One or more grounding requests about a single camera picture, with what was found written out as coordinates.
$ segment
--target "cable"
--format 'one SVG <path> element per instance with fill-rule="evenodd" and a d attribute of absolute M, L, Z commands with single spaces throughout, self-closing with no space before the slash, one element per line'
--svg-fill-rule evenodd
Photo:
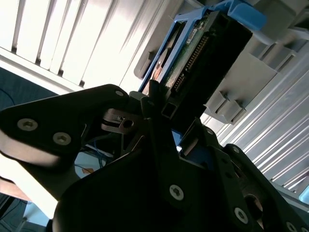
<path fill-rule="evenodd" d="M 4 219 L 6 216 L 8 216 L 8 214 L 10 213 L 10 212 L 12 212 L 13 210 L 15 210 L 17 207 L 18 207 L 18 205 L 21 203 L 21 200 L 19 200 L 18 201 L 18 203 L 17 203 L 17 205 L 13 208 L 13 209 L 11 209 L 9 212 L 7 212 L 4 216 L 2 216 L 1 218 L 0 218 L 0 221 L 2 220 L 2 219 Z"/>
<path fill-rule="evenodd" d="M 102 156 L 103 155 L 98 151 L 96 140 L 94 141 L 94 145 L 95 145 L 95 149 L 96 149 L 97 155 L 98 155 L 98 164 L 100 165 L 100 168 L 103 168 L 103 164 L 102 164 Z"/>
<path fill-rule="evenodd" d="M 81 169 L 84 169 L 84 170 L 86 170 L 87 172 L 89 172 L 90 174 L 92 174 L 92 172 L 90 172 L 88 169 L 86 169 L 86 168 L 83 168 L 82 166 L 79 166 L 79 165 L 77 165 L 77 164 L 75 164 L 75 166 L 76 167 L 79 167 L 79 168 L 81 168 Z"/>
<path fill-rule="evenodd" d="M 1 91 L 2 93 L 4 93 L 6 96 L 9 97 L 9 99 L 11 100 L 11 102 L 13 103 L 13 105 L 16 105 L 15 102 L 14 102 L 14 99 L 11 97 L 10 94 L 8 94 L 8 93 L 7 93 L 5 90 L 3 90 L 2 88 L 0 88 L 0 91 Z"/>

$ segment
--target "black wire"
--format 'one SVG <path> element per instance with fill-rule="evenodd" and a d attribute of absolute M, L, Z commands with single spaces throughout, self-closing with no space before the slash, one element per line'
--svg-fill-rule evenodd
<path fill-rule="evenodd" d="M 10 212 L 12 212 L 13 210 L 15 210 L 15 209 L 19 206 L 20 203 L 21 203 L 21 200 L 18 201 L 17 205 L 16 205 L 13 209 L 11 209 L 11 210 L 10 210 L 9 212 L 7 212 L 4 216 L 2 216 L 2 217 L 0 218 L 0 221 L 1 221 L 2 219 L 4 219 L 6 216 L 8 216 L 8 214 L 9 214 Z"/>
<path fill-rule="evenodd" d="M 88 169 L 86 169 L 86 168 L 83 168 L 82 166 L 79 166 L 79 165 L 77 165 L 77 164 L 75 164 L 75 166 L 76 167 L 79 167 L 79 168 L 82 168 L 82 169 L 84 169 L 84 170 L 86 170 L 87 172 L 89 172 L 90 174 L 92 174 L 92 172 L 90 172 Z"/>
<path fill-rule="evenodd" d="M 2 93 L 4 93 L 6 96 L 9 97 L 9 99 L 11 100 L 11 102 L 13 103 L 13 105 L 16 105 L 15 102 L 14 102 L 14 99 L 11 97 L 10 94 L 8 94 L 8 93 L 7 93 L 5 90 L 3 90 L 2 88 L 0 88 L 0 91 L 1 91 Z"/>

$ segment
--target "blue cable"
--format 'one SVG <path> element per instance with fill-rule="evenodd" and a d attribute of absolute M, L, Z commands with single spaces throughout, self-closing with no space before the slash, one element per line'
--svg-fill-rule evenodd
<path fill-rule="evenodd" d="M 7 93 L 6 91 L 4 91 L 2 88 L 0 88 L 0 91 L 1 91 L 2 93 L 4 93 L 6 96 L 9 97 L 9 99 L 12 101 L 13 105 L 16 105 L 15 102 L 14 102 L 14 99 L 11 97 L 10 94 L 8 94 L 8 93 Z"/>
<path fill-rule="evenodd" d="M 102 156 L 103 155 L 98 151 L 96 140 L 94 141 L 94 145 L 95 145 L 95 149 L 96 149 L 96 152 L 97 152 L 97 155 L 98 155 L 98 163 L 100 165 L 100 168 L 103 168 L 103 165 L 102 165 Z"/>

